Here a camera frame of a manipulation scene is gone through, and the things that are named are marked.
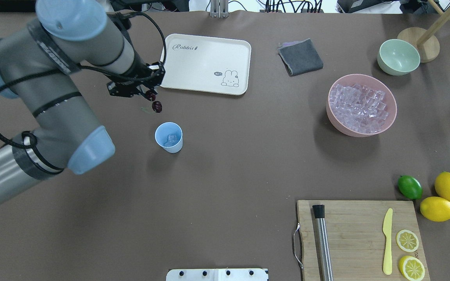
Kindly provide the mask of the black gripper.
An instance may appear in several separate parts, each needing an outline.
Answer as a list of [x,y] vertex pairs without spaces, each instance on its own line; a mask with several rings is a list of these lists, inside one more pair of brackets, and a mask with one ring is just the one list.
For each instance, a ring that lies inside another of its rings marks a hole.
[[110,96],[131,98],[138,95],[147,98],[140,86],[147,84],[148,89],[154,89],[161,85],[165,74],[166,70],[163,62],[147,64],[142,59],[134,59],[130,68],[125,72],[125,76],[133,79],[144,78],[145,80],[127,80],[125,82],[126,85],[120,82],[110,81],[107,83],[107,90]]

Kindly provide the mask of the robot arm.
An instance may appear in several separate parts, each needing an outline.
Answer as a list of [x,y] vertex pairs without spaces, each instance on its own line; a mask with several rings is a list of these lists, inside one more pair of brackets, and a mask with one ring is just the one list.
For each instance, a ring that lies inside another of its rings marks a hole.
[[144,63],[127,33],[130,18],[145,13],[107,14],[94,0],[38,0],[35,10],[25,28],[0,39],[0,95],[20,98],[39,124],[10,139],[0,133],[0,205],[65,169],[84,174],[114,155],[73,73],[102,73],[111,95],[141,95],[162,110],[155,88],[166,57]]

